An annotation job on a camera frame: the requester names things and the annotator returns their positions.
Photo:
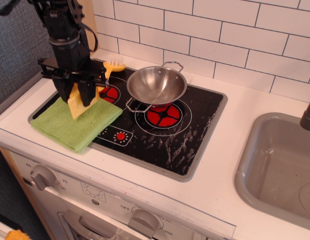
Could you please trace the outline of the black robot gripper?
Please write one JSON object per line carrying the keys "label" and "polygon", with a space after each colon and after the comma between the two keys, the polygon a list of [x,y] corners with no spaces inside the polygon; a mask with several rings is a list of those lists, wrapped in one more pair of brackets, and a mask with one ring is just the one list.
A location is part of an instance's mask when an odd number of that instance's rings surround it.
{"label": "black robot gripper", "polygon": [[59,96],[67,102],[73,83],[84,106],[89,106],[96,96],[96,86],[107,87],[103,63],[90,58],[89,50],[81,41],[71,45],[53,45],[54,56],[41,58],[37,63],[45,78],[51,78]]}

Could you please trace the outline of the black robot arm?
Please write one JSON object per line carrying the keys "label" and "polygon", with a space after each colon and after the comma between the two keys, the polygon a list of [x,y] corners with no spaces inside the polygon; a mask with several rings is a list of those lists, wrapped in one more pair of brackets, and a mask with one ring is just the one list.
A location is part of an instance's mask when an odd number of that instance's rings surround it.
{"label": "black robot arm", "polygon": [[77,85],[83,105],[91,105],[97,96],[96,87],[106,87],[108,82],[103,64],[90,57],[98,48],[98,40],[93,48],[89,47],[90,28],[82,22],[82,5],[76,0],[33,0],[31,4],[47,29],[54,52],[53,57],[37,61],[42,76],[53,80],[63,101],[68,101]]}

